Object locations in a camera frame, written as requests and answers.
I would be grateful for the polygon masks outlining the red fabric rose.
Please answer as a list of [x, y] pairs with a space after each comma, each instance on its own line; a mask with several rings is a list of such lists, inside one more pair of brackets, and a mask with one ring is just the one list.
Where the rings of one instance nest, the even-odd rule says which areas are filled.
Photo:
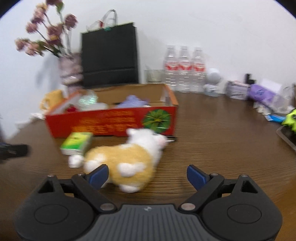
[[65, 111], [67, 113], [76, 113], [76, 112], [79, 112], [79, 109], [74, 105], [69, 105]]

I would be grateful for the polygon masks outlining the purple crocheted hat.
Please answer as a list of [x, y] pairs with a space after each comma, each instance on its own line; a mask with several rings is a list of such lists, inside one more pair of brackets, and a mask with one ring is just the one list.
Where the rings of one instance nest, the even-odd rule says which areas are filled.
[[149, 107], [147, 100], [142, 100], [135, 95], [129, 95], [124, 101], [116, 105], [116, 108], [141, 108]]

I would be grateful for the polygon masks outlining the small tin box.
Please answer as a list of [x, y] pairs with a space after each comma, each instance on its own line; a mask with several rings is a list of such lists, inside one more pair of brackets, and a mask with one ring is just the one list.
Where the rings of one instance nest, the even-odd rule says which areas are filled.
[[239, 81], [228, 81], [225, 94], [231, 99], [247, 100], [249, 85]]

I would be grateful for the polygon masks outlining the clear plastic bag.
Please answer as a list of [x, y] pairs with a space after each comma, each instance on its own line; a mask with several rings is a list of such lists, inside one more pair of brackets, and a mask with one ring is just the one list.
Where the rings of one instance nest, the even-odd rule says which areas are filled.
[[108, 105], [106, 103], [99, 102], [99, 98], [93, 90], [87, 90], [86, 93], [83, 94], [77, 101], [76, 107], [80, 111], [108, 109]]

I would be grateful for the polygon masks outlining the water bottle left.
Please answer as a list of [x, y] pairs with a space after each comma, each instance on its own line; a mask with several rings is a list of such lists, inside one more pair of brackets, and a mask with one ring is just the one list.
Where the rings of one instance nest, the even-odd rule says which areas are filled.
[[178, 67], [176, 48], [174, 45], [169, 45], [164, 59], [164, 73], [165, 84], [168, 85], [172, 91], [175, 91], [177, 87]]

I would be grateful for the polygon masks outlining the crumpled white paper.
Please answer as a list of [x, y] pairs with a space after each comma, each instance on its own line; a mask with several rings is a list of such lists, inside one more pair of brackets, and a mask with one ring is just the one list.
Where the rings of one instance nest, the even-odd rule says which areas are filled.
[[31, 118], [32, 119], [38, 119], [38, 120], [45, 120], [46, 115], [44, 111], [41, 111], [39, 113], [31, 113]]

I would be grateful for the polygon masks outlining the red cardboard box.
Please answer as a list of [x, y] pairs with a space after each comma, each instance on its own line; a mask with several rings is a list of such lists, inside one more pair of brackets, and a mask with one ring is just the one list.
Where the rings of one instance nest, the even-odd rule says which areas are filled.
[[[95, 136], [125, 137], [128, 128], [150, 128], [165, 136], [175, 132], [178, 101], [170, 88], [159, 84], [130, 84], [97, 88], [98, 100], [108, 105], [105, 110], [72, 110], [87, 93], [81, 89], [71, 94], [45, 115], [45, 122], [54, 138], [66, 138], [72, 132], [91, 132]], [[138, 108], [117, 108], [130, 95], [147, 100], [148, 105]]]

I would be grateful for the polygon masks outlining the green yellow toy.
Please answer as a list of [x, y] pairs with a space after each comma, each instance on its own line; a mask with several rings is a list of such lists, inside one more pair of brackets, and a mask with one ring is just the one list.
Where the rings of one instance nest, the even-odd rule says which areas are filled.
[[282, 122], [283, 126], [287, 126], [293, 133], [296, 132], [296, 109], [293, 109], [289, 114], [286, 115], [285, 120]]

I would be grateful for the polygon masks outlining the purple ceramic vase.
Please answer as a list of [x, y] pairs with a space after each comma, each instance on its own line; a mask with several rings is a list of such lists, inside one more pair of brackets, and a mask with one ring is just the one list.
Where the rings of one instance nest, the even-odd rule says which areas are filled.
[[59, 70], [61, 83], [62, 85], [66, 86], [68, 95], [82, 88], [83, 68], [81, 65], [80, 53], [72, 53], [60, 56]]

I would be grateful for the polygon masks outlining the water bottle middle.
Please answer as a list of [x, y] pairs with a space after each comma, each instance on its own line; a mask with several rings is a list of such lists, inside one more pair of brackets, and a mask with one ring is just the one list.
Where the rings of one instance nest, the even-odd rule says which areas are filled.
[[179, 92], [190, 91], [191, 69], [192, 64], [189, 57], [188, 47], [182, 46], [179, 53]]

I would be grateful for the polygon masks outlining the clear glass cup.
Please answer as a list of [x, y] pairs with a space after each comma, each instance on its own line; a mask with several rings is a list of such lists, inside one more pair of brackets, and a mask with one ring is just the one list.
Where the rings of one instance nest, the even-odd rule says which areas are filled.
[[162, 83], [163, 81], [163, 70], [152, 69], [146, 66], [144, 74], [147, 83]]

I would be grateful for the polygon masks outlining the black pen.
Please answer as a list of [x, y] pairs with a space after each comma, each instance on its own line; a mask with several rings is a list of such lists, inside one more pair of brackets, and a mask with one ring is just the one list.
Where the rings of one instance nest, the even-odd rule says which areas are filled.
[[174, 136], [167, 136], [167, 137], [166, 137], [166, 141], [167, 141], [168, 143], [176, 142], [176, 141], [177, 141], [177, 138], [174, 137]]

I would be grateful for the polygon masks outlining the green tissue packet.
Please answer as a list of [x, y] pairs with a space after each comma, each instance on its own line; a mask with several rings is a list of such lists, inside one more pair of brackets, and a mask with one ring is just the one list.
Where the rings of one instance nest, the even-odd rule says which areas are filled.
[[90, 132], [72, 132], [60, 146], [61, 153], [67, 156], [84, 155], [92, 137]]

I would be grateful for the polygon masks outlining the yellow white plush toy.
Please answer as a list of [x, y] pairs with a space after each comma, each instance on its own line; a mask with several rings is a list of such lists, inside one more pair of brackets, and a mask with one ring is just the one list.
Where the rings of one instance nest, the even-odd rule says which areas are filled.
[[68, 166], [83, 167], [89, 174], [106, 164], [109, 175], [105, 184], [112, 183], [125, 193], [143, 190], [154, 177], [168, 138], [148, 128], [128, 128], [126, 133], [124, 144], [99, 146], [84, 155], [71, 155]]

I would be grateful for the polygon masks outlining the black paper bag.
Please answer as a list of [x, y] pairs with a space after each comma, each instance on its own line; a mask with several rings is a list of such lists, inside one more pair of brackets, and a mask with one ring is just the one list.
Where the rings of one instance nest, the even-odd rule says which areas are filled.
[[109, 10], [97, 22], [98, 29], [81, 34], [84, 88], [138, 84], [137, 28], [118, 24], [117, 12]]

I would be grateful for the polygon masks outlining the white robot figurine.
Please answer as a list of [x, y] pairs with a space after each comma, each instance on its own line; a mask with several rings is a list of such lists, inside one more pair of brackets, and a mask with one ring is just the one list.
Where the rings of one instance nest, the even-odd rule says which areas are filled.
[[218, 69], [207, 69], [205, 84], [203, 86], [204, 94], [207, 96], [218, 97], [220, 95], [219, 84], [221, 80], [222, 77]]

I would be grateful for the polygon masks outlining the yellow mug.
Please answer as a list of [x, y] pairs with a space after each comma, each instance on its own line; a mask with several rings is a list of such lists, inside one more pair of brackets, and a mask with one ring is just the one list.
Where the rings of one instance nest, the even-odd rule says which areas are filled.
[[56, 89], [47, 93], [40, 102], [41, 110], [50, 110], [64, 100], [62, 90]]

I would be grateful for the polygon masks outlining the smartphone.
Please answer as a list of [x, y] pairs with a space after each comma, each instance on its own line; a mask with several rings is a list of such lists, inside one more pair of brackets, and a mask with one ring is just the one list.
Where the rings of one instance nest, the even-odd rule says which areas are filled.
[[281, 126], [276, 130], [277, 135], [285, 141], [294, 151], [295, 145], [295, 132], [289, 126]]

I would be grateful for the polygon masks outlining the dried pink roses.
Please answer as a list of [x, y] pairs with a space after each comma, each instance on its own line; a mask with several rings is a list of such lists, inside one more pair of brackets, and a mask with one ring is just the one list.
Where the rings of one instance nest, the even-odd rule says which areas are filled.
[[[54, 24], [48, 16], [48, 9], [55, 8], [59, 22]], [[25, 52], [29, 56], [43, 56], [50, 52], [56, 57], [72, 54], [71, 32], [77, 27], [78, 21], [73, 14], [63, 15], [63, 1], [44, 1], [36, 5], [25, 30], [28, 34], [38, 33], [39, 40], [18, 38], [15, 40], [16, 50]]]

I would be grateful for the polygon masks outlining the water bottle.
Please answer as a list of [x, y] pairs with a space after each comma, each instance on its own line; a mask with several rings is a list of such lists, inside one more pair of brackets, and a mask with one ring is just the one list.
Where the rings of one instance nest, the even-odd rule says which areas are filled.
[[192, 56], [192, 92], [203, 92], [203, 85], [206, 76], [206, 65], [203, 51], [196, 47]]
[[164, 73], [165, 84], [168, 85], [172, 91], [175, 91], [177, 87], [178, 67], [176, 48], [174, 45], [169, 45], [164, 59]]
[[179, 92], [190, 91], [191, 69], [192, 64], [189, 57], [188, 47], [182, 46], [179, 53]]

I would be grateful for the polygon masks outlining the purple tissue pack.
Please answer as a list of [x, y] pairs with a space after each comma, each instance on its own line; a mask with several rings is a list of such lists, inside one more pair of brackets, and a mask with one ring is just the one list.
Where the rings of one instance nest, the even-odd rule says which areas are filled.
[[261, 85], [252, 84], [248, 90], [248, 97], [254, 102], [259, 102], [264, 106], [271, 107], [274, 97], [276, 94]]

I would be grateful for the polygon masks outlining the water bottle right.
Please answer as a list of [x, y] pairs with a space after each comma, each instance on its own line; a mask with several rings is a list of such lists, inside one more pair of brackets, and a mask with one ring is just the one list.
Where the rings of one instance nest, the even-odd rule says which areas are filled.
[[192, 92], [203, 92], [203, 85], [206, 76], [206, 65], [203, 51], [196, 47], [192, 56]]

